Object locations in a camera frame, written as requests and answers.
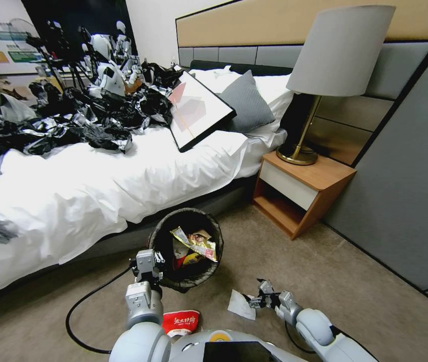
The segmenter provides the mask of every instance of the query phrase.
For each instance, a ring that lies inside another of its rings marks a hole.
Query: picture frame
[[[236,111],[184,71],[168,97],[172,103],[170,131],[180,152],[185,152],[211,134]]]

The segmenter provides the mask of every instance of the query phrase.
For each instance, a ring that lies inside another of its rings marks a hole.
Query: headboard
[[[230,65],[231,71],[239,74],[244,74],[248,70],[251,70],[253,75],[286,75],[286,74],[290,74],[291,71],[293,70],[292,68],[289,68],[289,67],[226,63],[226,62],[206,61],[206,60],[193,60],[190,63],[190,68],[200,69],[200,70],[222,69],[226,65]]]
[[[179,62],[193,68],[215,62],[292,69],[319,11],[367,3],[378,1],[237,0],[206,9],[176,19]],[[323,97],[307,135],[327,155],[349,165],[428,52],[428,0],[380,3],[397,9],[366,93]]]

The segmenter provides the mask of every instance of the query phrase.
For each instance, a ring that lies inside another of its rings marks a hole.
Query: white duvet
[[[0,244],[0,288],[67,262],[103,236],[123,231],[126,220],[138,223],[254,174],[262,153],[283,139],[255,154],[243,134],[215,131],[180,153],[170,131],[156,127],[134,136],[125,155],[85,143],[48,157],[9,151],[0,176],[0,220],[18,237]],[[240,171],[243,159],[253,158]]]

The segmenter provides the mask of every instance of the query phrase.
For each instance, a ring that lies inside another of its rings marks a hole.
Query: floor
[[[197,309],[204,329],[255,334],[308,361],[272,310],[256,321],[227,311],[231,289],[257,293],[256,277],[291,290],[305,307],[320,309],[380,361],[428,360],[428,299],[323,224],[291,241],[251,205],[218,217],[225,240],[222,263],[206,283],[179,294],[164,289],[164,310]],[[105,361],[77,346],[65,332],[69,308],[123,270],[134,252],[64,265],[0,294],[0,360]],[[74,332],[110,349],[123,332],[127,274],[88,299],[72,317]]]

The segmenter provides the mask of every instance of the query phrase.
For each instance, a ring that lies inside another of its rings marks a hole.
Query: gray pillow
[[[219,97],[237,113],[226,124],[228,131],[245,133],[274,121],[273,113],[256,89],[250,70],[231,83]]]

